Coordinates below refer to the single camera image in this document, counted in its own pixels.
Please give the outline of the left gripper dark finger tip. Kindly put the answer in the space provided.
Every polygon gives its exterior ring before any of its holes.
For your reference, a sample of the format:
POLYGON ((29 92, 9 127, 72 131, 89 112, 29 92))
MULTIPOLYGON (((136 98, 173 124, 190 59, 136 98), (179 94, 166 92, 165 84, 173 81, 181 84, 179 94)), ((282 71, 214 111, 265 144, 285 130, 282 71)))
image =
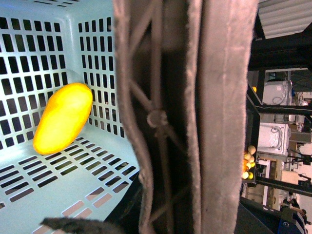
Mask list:
POLYGON ((124 234, 118 225, 106 221, 83 218, 51 218, 46 217, 40 223, 52 230, 62 230, 67 234, 124 234))

